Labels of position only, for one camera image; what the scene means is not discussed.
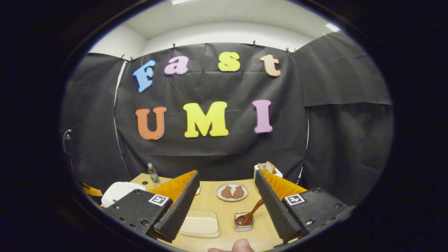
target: plastic bottle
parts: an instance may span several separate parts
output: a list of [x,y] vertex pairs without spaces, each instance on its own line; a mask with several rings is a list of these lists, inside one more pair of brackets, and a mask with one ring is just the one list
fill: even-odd
[[159,175],[157,174],[155,168],[152,166],[152,163],[148,163],[148,174],[154,184],[158,184],[160,182]]

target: spoon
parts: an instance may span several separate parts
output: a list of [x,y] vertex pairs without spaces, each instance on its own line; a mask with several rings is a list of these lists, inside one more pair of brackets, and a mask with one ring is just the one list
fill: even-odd
[[259,200],[257,202],[257,204],[255,204],[254,209],[252,209],[252,211],[250,213],[247,213],[245,215],[241,215],[239,216],[236,220],[235,220],[235,224],[237,226],[248,226],[252,223],[252,217],[255,213],[255,211],[257,211],[257,209],[263,205],[263,199]]

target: wooden table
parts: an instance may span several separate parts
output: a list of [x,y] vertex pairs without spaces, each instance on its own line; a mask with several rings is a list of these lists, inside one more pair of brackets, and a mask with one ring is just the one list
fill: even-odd
[[[170,178],[160,177],[160,182],[164,183]],[[140,174],[134,178],[132,183],[143,185],[146,190],[153,189],[148,174]],[[237,202],[223,201],[216,196],[216,189],[219,185],[226,182],[237,182],[245,185],[249,189],[246,198]],[[283,243],[279,238],[266,206],[262,205],[254,214],[255,225],[250,231],[236,232],[234,224],[234,214],[240,212],[250,212],[255,204],[261,199],[260,194],[254,185],[253,179],[234,180],[234,181],[201,181],[201,192],[193,199],[190,209],[211,210],[218,217],[220,236],[217,238],[196,238],[178,234],[176,239],[168,245],[187,250],[206,252],[209,248],[219,248],[223,250],[232,250],[233,243],[242,238],[246,238],[255,252],[273,249],[274,246]]]

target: finger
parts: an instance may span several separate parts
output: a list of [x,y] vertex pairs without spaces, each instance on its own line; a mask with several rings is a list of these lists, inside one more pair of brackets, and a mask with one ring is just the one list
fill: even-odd
[[233,244],[232,252],[254,252],[254,250],[247,239],[239,239]]
[[227,250],[222,250],[222,249],[218,249],[218,248],[209,248],[207,249],[208,252],[232,252],[232,251],[227,251]]

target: white wall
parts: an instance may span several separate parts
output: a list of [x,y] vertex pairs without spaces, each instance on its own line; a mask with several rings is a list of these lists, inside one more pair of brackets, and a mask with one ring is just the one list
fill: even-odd
[[147,39],[136,31],[124,26],[117,26],[114,30],[106,34],[90,52],[103,53],[121,57],[129,60],[130,57],[137,58],[145,46]]
[[312,41],[312,38],[302,34],[281,29],[244,22],[220,22],[190,26],[179,30],[167,32],[163,35],[149,39],[140,55],[172,48],[172,44],[183,46],[197,43],[234,42],[269,46],[285,50],[299,49]]

